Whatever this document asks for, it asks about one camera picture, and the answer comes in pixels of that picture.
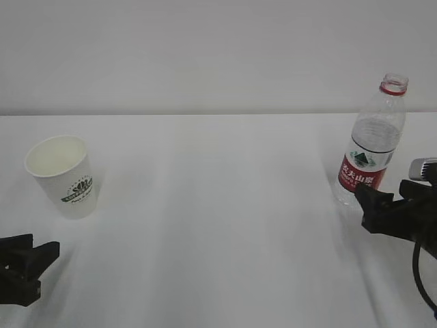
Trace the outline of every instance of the red bottle label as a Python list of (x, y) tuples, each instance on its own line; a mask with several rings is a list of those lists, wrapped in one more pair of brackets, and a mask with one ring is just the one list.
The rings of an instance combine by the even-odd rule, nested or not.
[(340, 184), (352, 193), (361, 182), (377, 189), (393, 152), (372, 152), (352, 140), (340, 167)]

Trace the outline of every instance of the white tabletop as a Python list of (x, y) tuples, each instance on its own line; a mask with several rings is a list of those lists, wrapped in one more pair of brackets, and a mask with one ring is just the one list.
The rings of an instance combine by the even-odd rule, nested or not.
[[(333, 201), (354, 119), (0, 118), (0, 237), (61, 243), (42, 298), (1, 306), (0, 327), (434, 327), (412, 244), (370, 235)], [(437, 155), (437, 113), (407, 120), (386, 191), (411, 160)], [(33, 144), (58, 134), (87, 141), (100, 192), (85, 219), (61, 217), (23, 168)]]

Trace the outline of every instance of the plastic water bottle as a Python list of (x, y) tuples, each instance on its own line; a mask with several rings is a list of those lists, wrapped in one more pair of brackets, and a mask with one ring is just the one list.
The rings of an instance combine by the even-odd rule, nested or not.
[(379, 187), (404, 128), (407, 86), (408, 78), (386, 74), (379, 92), (359, 113), (333, 187), (341, 203), (358, 206), (354, 192), (360, 182)]

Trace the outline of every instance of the white paper cup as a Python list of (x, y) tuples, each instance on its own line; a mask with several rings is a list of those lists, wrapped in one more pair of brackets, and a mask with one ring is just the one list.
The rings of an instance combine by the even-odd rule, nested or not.
[(96, 207), (85, 142), (71, 135), (44, 140), (30, 149), (26, 170), (64, 217), (79, 219)]

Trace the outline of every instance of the green logo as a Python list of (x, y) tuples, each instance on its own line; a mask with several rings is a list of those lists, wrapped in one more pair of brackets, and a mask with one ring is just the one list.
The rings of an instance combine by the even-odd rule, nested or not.
[(91, 176), (84, 176), (80, 178), (76, 183), (68, 189), (68, 196), (61, 198), (61, 201), (67, 203), (72, 201), (72, 203), (79, 202), (88, 196), (89, 192), (93, 187), (93, 178)]
[(360, 154), (358, 152), (350, 152), (350, 156), (358, 167), (373, 167), (376, 165), (375, 161), (370, 156), (367, 157), (364, 152)]

